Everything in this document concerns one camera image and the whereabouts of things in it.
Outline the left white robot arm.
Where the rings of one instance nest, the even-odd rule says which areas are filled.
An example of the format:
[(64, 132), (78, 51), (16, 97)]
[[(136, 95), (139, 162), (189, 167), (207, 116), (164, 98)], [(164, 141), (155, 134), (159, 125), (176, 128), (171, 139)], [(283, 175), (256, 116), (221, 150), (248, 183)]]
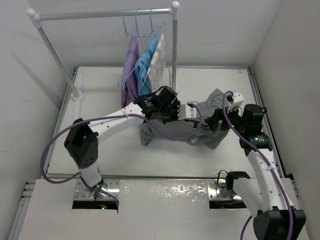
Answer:
[(99, 144), (147, 120), (159, 120), (164, 124), (175, 121), (179, 108), (177, 93), (169, 86), (162, 86), (105, 117), (87, 121), (77, 119), (68, 132), (64, 147), (76, 163), (86, 185), (95, 188), (103, 180), (97, 164)]

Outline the grey t shirt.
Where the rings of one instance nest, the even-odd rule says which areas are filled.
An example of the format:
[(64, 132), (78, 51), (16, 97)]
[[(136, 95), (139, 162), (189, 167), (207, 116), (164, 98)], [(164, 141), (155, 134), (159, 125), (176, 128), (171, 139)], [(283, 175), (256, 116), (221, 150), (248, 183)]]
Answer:
[(205, 123), (205, 119), (211, 117), (215, 110), (222, 108), (224, 93), (220, 89), (215, 89), (208, 98), (200, 103), (197, 103), (202, 115), (202, 122), (199, 131), (196, 131), (199, 117), (195, 120), (186, 119), (168, 122), (163, 124), (158, 120), (152, 120), (152, 124), (155, 125), (162, 133), (175, 139), (184, 138), (184, 142), (191, 146), (203, 147), (206, 146), (211, 150), (215, 150), (222, 140), (228, 135), (229, 130), (221, 130), (222, 122), (218, 122), (218, 128), (212, 131)]

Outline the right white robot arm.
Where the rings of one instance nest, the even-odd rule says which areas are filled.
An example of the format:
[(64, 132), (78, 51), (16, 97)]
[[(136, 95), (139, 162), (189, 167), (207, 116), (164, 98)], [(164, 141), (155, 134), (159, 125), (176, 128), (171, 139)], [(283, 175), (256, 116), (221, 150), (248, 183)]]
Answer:
[(239, 195), (250, 211), (258, 240), (296, 240), (306, 222), (303, 210), (296, 209), (281, 182), (273, 146), (262, 131), (267, 109), (247, 104), (239, 115), (237, 107), (217, 108), (205, 120), (211, 130), (233, 130), (255, 174), (254, 182), (245, 171), (229, 171), (225, 178), (228, 192)]

